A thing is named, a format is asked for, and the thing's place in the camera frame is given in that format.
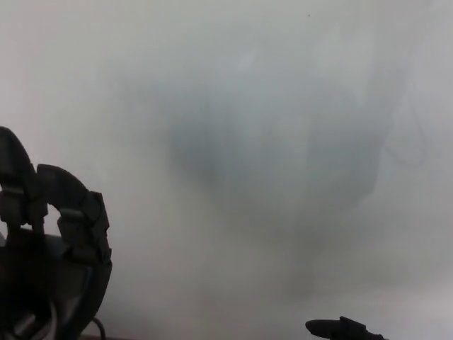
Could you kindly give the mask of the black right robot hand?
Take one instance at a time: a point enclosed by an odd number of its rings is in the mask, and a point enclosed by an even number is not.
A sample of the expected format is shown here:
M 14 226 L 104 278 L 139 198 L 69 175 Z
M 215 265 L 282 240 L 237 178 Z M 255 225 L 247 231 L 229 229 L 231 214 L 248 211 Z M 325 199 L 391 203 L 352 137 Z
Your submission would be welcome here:
M 330 340 L 385 340 L 381 334 L 367 330 L 364 324 L 347 317 L 339 319 L 313 319 L 305 323 L 314 336 Z

